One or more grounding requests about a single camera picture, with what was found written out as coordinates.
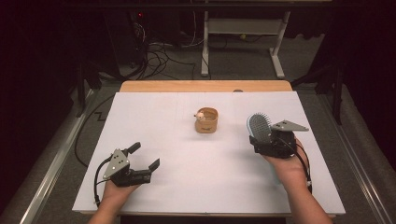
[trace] electrical cable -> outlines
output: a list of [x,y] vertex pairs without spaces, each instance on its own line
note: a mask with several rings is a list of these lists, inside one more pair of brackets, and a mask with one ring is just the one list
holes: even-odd
[[97,179],[98,179],[98,176],[99,176],[99,172],[102,169],[102,166],[104,166],[106,163],[110,162],[112,156],[113,155],[111,155],[110,157],[108,157],[107,159],[102,161],[102,163],[100,163],[100,165],[96,169],[95,179],[93,180],[93,196],[94,196],[94,199],[95,199],[96,206],[98,206],[98,207],[100,205],[100,199],[99,199],[98,189],[97,189],[97,185],[99,184],[99,183],[97,183]]
[[88,115],[88,117],[87,117],[87,118],[84,120],[84,122],[82,123],[81,128],[78,130],[78,133],[77,133],[77,136],[76,136],[76,142],[75,142],[75,144],[74,144],[74,153],[75,153],[75,156],[76,156],[76,159],[78,160],[78,162],[81,163],[81,165],[85,166],[86,168],[88,168],[88,165],[87,165],[84,161],[82,161],[82,159],[81,159],[81,158],[79,157],[79,155],[78,155],[78,139],[79,139],[79,137],[81,136],[81,132],[82,132],[82,130],[84,129],[85,124],[86,124],[87,121],[90,119],[90,117],[92,116],[92,114],[95,113],[96,110],[97,110],[101,105],[103,105],[106,101],[108,101],[109,99],[113,98],[114,96],[115,96],[115,95],[111,95],[111,96],[107,97],[102,103],[100,103],[100,104],[90,113],[90,115]]
[[209,80],[212,80],[212,75],[210,74],[209,64],[207,64],[207,62],[206,62],[204,56],[201,56],[201,58],[202,58],[202,60],[204,60],[204,63],[205,63],[206,66],[207,66],[207,74],[209,75]]
[[278,139],[281,140],[286,146],[288,146],[291,150],[294,151],[294,154],[297,156],[297,158],[299,159],[301,165],[302,165],[303,168],[304,168],[305,177],[306,177],[306,182],[307,182],[307,187],[308,187],[309,192],[312,193],[312,180],[311,180],[311,174],[310,174],[311,172],[310,172],[309,159],[308,159],[308,156],[306,155],[306,152],[305,152],[304,148],[303,148],[302,146],[296,144],[297,147],[299,147],[299,148],[303,151],[303,153],[305,154],[306,160],[307,160],[307,163],[308,163],[308,164],[307,164],[308,167],[306,167],[306,164],[305,164],[303,158],[302,158],[302,157],[300,156],[300,154],[297,152],[297,149],[294,149],[293,147],[291,147],[291,146],[290,146],[285,140],[283,140],[282,138],[278,138]]

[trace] small wooden cup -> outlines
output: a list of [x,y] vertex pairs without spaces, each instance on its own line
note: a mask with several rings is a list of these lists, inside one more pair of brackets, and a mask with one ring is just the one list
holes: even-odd
[[213,133],[218,128],[219,113],[211,107],[204,107],[198,110],[198,113],[204,113],[205,119],[195,121],[195,130],[198,133]]

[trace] human hand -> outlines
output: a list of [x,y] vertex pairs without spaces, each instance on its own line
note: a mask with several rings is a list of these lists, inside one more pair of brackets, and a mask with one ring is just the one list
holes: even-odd
[[134,185],[119,188],[113,181],[107,181],[98,211],[93,215],[89,223],[113,223],[117,214],[128,200],[129,195],[139,188],[139,186]]
[[[296,138],[297,153],[302,157],[306,167],[308,167],[308,159],[305,153],[300,148],[302,147],[301,142]],[[306,188],[306,176],[304,167],[301,164],[297,156],[293,156],[288,159],[279,159],[274,157],[268,157],[262,155],[267,161],[269,161],[276,170],[276,175],[280,182],[285,187],[286,191],[289,189],[296,189],[299,187]]]
[[134,185],[130,187],[117,187],[113,181],[107,181],[105,185],[105,191],[103,193],[103,199],[101,205],[111,204],[111,206],[120,211],[122,206],[128,200],[129,195],[134,192],[140,185]]

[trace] white board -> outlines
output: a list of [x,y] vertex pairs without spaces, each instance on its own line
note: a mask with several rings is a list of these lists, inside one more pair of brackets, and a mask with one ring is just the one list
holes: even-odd
[[[194,114],[219,112],[215,133],[197,133]],[[151,183],[123,206],[125,214],[253,215],[289,214],[286,191],[271,166],[254,153],[247,118],[265,113],[272,123],[290,120],[309,128],[295,132],[311,162],[314,196],[328,214],[344,214],[338,192],[296,92],[119,92],[79,189],[73,210],[96,211],[93,179],[98,165],[116,148],[135,142],[131,168],[147,169],[161,159]],[[99,181],[106,165],[99,174]],[[102,198],[104,184],[98,186]]]

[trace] forearm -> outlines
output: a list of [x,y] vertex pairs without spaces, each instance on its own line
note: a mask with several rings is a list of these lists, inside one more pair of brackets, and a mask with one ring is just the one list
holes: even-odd
[[115,208],[112,203],[101,202],[98,210],[90,219],[89,224],[113,224],[119,213],[119,208]]
[[287,189],[290,210],[295,223],[332,223],[307,188]]

